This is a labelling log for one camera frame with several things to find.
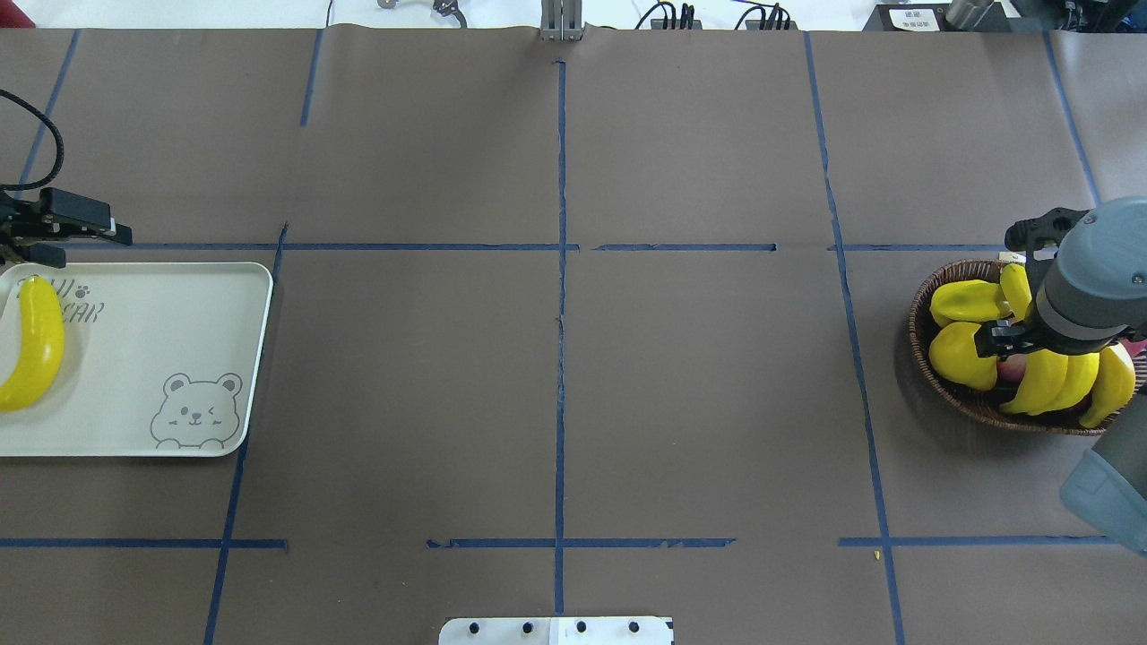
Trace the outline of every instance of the banana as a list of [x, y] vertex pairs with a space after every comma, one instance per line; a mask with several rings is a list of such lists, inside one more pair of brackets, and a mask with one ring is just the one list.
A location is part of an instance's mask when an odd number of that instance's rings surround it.
[[1005, 414], [1045, 410], [1060, 393], [1068, 375], [1068, 357], [1041, 349], [1028, 355], [1028, 367], [1015, 398], [1000, 405]]
[[1119, 410], [1136, 394], [1136, 367], [1131, 355], [1119, 343], [1099, 352], [1099, 374], [1091, 390], [1091, 407], [1079, 419], [1085, 428], [1095, 428], [1109, 414]]
[[928, 360], [936, 373], [949, 381], [963, 383], [972, 389], [988, 391], [996, 387], [996, 364], [999, 358], [976, 355], [975, 322], [952, 322], [936, 334], [928, 345]]
[[1000, 270], [1000, 288], [1015, 317], [1023, 320], [1031, 306], [1031, 286], [1028, 283], [1028, 270], [1022, 264], [1012, 263]]
[[1099, 352], [1084, 353], [1083, 356], [1068, 357], [1068, 375], [1063, 379], [1063, 387], [1051, 403], [1041, 410], [1028, 412], [1028, 414], [1043, 414], [1053, 410], [1066, 410], [1083, 401], [1095, 383], [1099, 374]]
[[64, 356], [64, 316], [52, 283], [32, 275], [19, 288], [19, 358], [0, 386], [0, 411], [28, 407], [48, 391]]
[[941, 327], [945, 321], [985, 322], [1012, 314], [1004, 290], [996, 282], [961, 280], [941, 285], [934, 293], [928, 311]]

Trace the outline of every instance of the yellow banana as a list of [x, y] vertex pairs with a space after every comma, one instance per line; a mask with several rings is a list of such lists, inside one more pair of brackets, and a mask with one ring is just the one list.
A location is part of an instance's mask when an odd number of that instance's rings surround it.
[[28, 407], [48, 391], [64, 357], [64, 316], [52, 283], [32, 275], [19, 288], [19, 358], [0, 386], [0, 411]]
[[983, 280], [941, 285], [933, 293], [928, 310], [941, 327], [946, 327], [945, 321], [985, 322], [1012, 314], [1012, 309], [1004, 300], [1004, 289], [994, 282]]
[[980, 325], [962, 321], [944, 327], [928, 345], [928, 360], [936, 373], [949, 381], [988, 391], [996, 387], [996, 363], [999, 359], [976, 355], [975, 335]]
[[1043, 414], [1053, 410], [1066, 410], [1083, 401], [1095, 383], [1095, 375], [1099, 374], [1099, 352], [1084, 353], [1083, 356], [1068, 357], [1068, 375], [1063, 379], [1063, 387], [1051, 403], [1041, 410], [1029, 412], [1028, 414]]
[[1000, 288], [1004, 298], [1020, 320], [1028, 314], [1031, 305], [1031, 286], [1028, 285], [1028, 270], [1022, 264], [1012, 263], [1000, 270]]
[[1079, 425], [1094, 428], [1109, 414], [1119, 410], [1136, 394], [1136, 367], [1131, 355], [1122, 344], [1105, 347], [1099, 352], [1099, 374], [1091, 390], [1091, 407], [1079, 419]]
[[1068, 357], [1041, 349], [1028, 355], [1028, 367], [1015, 398], [1000, 405], [1005, 414], [1045, 410], [1060, 393], [1068, 376]]

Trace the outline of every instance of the fruit basket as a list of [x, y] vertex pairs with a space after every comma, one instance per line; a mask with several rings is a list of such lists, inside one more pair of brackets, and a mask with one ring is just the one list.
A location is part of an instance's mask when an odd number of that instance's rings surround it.
[[[1047, 412], [1038, 417], [1005, 414], [999, 411], [999, 406], [1015, 396], [1015, 386], [1007, 386], [1005, 383], [991, 391], [977, 391], [969, 387], [947, 381], [933, 370], [931, 364], [928, 362], [928, 345], [936, 337], [936, 334], [939, 333], [939, 325], [933, 320], [929, 313], [933, 293], [941, 285], [959, 280], [998, 282], [1000, 270], [1006, 265], [1007, 263], [997, 261], [961, 259], [938, 269], [920, 286], [915, 297], [912, 298], [912, 306], [908, 310], [908, 342], [912, 349], [912, 358], [919, 367], [920, 374], [941, 398], [967, 417], [988, 426], [1024, 433], [1055, 433], [1082, 436], [1098, 436], [1103, 434], [1118, 413], [1111, 414], [1098, 427], [1090, 429], [1078, 423], [1078, 412]], [[1132, 360], [1136, 368], [1136, 389], [1138, 390], [1147, 382], [1147, 355], [1140, 355]]]

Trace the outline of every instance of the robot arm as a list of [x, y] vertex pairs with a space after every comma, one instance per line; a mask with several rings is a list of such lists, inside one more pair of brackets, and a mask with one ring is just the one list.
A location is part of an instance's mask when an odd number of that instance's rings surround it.
[[[1022, 322], [997, 320], [981, 328], [981, 356], [1037, 349], [1089, 353], [1147, 332], [1147, 197], [1115, 200], [1089, 212], [1055, 209], [1016, 223], [1005, 242], [1027, 251], [1036, 296]], [[1054, 259], [1038, 259], [1050, 244], [1059, 246]], [[1147, 391], [1136, 394], [1087, 450], [1060, 498], [1111, 539], [1147, 557]]]

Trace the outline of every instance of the blue tape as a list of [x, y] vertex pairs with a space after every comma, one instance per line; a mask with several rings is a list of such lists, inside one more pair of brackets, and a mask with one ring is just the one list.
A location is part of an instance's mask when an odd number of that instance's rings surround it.
[[287, 244], [287, 232], [290, 231], [290, 222], [284, 222], [283, 227], [279, 231], [279, 242], [275, 244], [275, 262], [271, 269], [271, 280], [274, 283], [279, 283], [279, 270], [283, 265], [283, 251]]
[[[136, 537], [5, 537], [0, 549], [219, 549], [221, 539]], [[288, 551], [286, 539], [236, 539], [232, 549]]]
[[548, 537], [492, 537], [450, 539], [445, 543], [427, 541], [427, 549], [553, 549], [554, 541]]
[[848, 263], [844, 256], [844, 240], [841, 232], [841, 218], [836, 208], [836, 196], [828, 174], [828, 145], [825, 137], [825, 117], [820, 107], [820, 90], [817, 85], [817, 65], [812, 55], [812, 38], [804, 32], [804, 52], [809, 64], [809, 86], [812, 91], [812, 109], [817, 119], [817, 139], [820, 143], [820, 165], [825, 176], [825, 195], [828, 199], [828, 210], [833, 216], [833, 240], [836, 242], [836, 269], [841, 277], [841, 294], [844, 297], [844, 316], [849, 326], [849, 341], [852, 344], [852, 367], [856, 371], [857, 384], [860, 387], [860, 402], [864, 405], [865, 437], [868, 441], [868, 469], [872, 474], [873, 497], [876, 502], [876, 520], [880, 524], [881, 549], [884, 551], [884, 577], [888, 583], [888, 601], [892, 613], [892, 628], [896, 634], [896, 645], [904, 645], [904, 621], [900, 616], [900, 596], [896, 584], [896, 568], [892, 562], [892, 545], [888, 535], [888, 512], [884, 507], [884, 487], [880, 480], [880, 460], [876, 457], [876, 438], [872, 429], [872, 411], [868, 405], [868, 387], [865, 383], [864, 363], [860, 359], [860, 335], [857, 332], [856, 313], [852, 308], [852, 292], [849, 288]]
[[298, 119], [299, 127], [306, 127], [311, 117], [311, 94], [314, 93], [314, 77], [319, 71], [319, 49], [322, 47], [322, 30], [314, 30], [314, 49], [311, 52], [311, 73], [306, 77], [306, 93], [303, 94], [303, 116]]
[[[835, 251], [834, 244], [828, 250]], [[844, 244], [845, 251], [1006, 251], [1002, 244]]]
[[231, 552], [232, 535], [235, 531], [235, 511], [239, 508], [239, 491], [243, 485], [243, 466], [247, 463], [247, 446], [250, 445], [251, 437], [239, 446], [239, 456], [235, 458], [235, 475], [231, 482], [231, 498], [227, 502], [227, 516], [223, 524], [223, 541], [219, 547], [219, 562], [216, 566], [216, 581], [211, 590], [211, 605], [208, 608], [208, 627], [203, 632], [203, 645], [211, 645], [214, 642], [214, 628], [219, 620], [219, 601], [223, 598], [223, 583], [227, 576], [227, 557]]
[[151, 242], [122, 247], [107, 242], [67, 242], [65, 249], [84, 251], [273, 251], [278, 244], [260, 242]]
[[1063, 107], [1063, 116], [1068, 119], [1068, 131], [1071, 133], [1071, 141], [1075, 142], [1079, 163], [1083, 165], [1083, 174], [1087, 180], [1087, 189], [1091, 191], [1091, 199], [1095, 201], [1095, 205], [1099, 205], [1103, 202], [1099, 199], [1095, 176], [1091, 172], [1091, 162], [1087, 161], [1087, 153], [1083, 149], [1083, 140], [1079, 139], [1079, 130], [1076, 127], [1071, 103], [1068, 102], [1068, 95], [1063, 91], [1063, 79], [1060, 77], [1060, 65], [1055, 62], [1055, 48], [1052, 47], [1052, 34], [1048, 31], [1044, 32], [1044, 49], [1047, 50], [1047, 62], [1052, 65], [1052, 79], [1055, 81], [1055, 92], [1060, 95], [1060, 106]]
[[427, 549], [724, 549], [733, 537], [486, 537], [427, 541]]
[[[64, 54], [64, 61], [60, 64], [60, 73], [56, 75], [56, 84], [52, 86], [52, 95], [48, 98], [48, 104], [44, 108], [44, 116], [52, 118], [52, 110], [56, 107], [56, 99], [60, 98], [60, 88], [64, 85], [64, 78], [68, 76], [68, 68], [71, 67], [72, 55], [76, 54], [76, 45], [79, 42], [79, 30], [72, 30], [71, 42], [68, 44], [68, 53]], [[28, 184], [29, 176], [32, 173], [32, 165], [36, 164], [36, 155], [40, 150], [40, 141], [44, 140], [44, 133], [48, 131], [48, 126], [40, 124], [40, 127], [36, 131], [36, 139], [32, 139], [32, 149], [28, 151], [28, 161], [24, 162], [24, 170], [19, 173], [19, 182]], [[17, 191], [14, 195], [15, 199], [19, 199], [23, 195], [23, 191]]]
[[568, 549], [725, 549], [735, 542], [733, 537], [575, 537], [562, 544]]
[[565, 60], [557, 65], [557, 418], [554, 450], [554, 615], [565, 611], [565, 254], [568, 211], [565, 202]]
[[[561, 244], [477, 244], [477, 243], [389, 243], [389, 242], [153, 242], [120, 247], [96, 242], [68, 242], [62, 244], [76, 250], [139, 250], [139, 251], [557, 251]], [[577, 244], [565, 244], [568, 250], [580, 250]]]
[[[296, 242], [286, 246], [292, 251], [561, 251], [557, 244], [476, 244], [476, 243], [387, 243], [387, 242]], [[567, 248], [578, 250], [577, 244]]]
[[[877, 537], [842, 537], [838, 546], [866, 547], [880, 546], [882, 538]], [[949, 537], [891, 537], [892, 546], [1031, 546], [1031, 545], [1110, 545], [1115, 541], [1106, 535], [973, 535]]]
[[595, 251], [775, 251], [777, 244], [602, 244]]

